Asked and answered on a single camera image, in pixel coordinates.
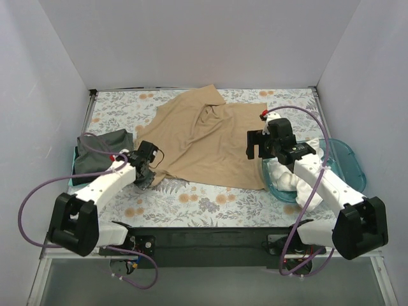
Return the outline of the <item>tan t shirt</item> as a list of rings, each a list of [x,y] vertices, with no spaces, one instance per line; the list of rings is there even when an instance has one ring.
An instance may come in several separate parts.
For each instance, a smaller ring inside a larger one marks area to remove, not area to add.
[[[266,103],[228,103],[209,85],[159,106],[139,142],[164,152],[153,184],[165,177],[239,189],[263,189],[261,160],[246,156],[247,132],[262,129]]]

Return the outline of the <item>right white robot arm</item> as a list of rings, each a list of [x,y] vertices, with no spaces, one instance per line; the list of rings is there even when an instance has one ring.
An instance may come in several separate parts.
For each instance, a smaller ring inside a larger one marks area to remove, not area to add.
[[[248,159],[276,158],[308,183],[337,218],[334,224],[313,220],[296,222],[291,226],[285,249],[300,254],[311,245],[319,245],[335,249],[343,258],[352,260],[389,242],[383,201],[366,197],[324,166],[312,146],[296,140],[288,119],[267,119],[263,129],[248,131],[246,155]]]

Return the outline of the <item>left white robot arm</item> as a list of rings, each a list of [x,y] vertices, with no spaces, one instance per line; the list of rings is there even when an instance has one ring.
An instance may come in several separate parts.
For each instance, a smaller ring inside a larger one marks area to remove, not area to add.
[[[114,221],[100,221],[99,213],[126,186],[148,188],[155,173],[150,169],[160,149],[142,141],[137,150],[110,154],[112,164],[90,184],[74,194],[62,193],[55,200],[47,238],[80,256],[89,255],[97,247],[113,245],[123,255],[131,254],[136,240],[128,234],[128,226]]]

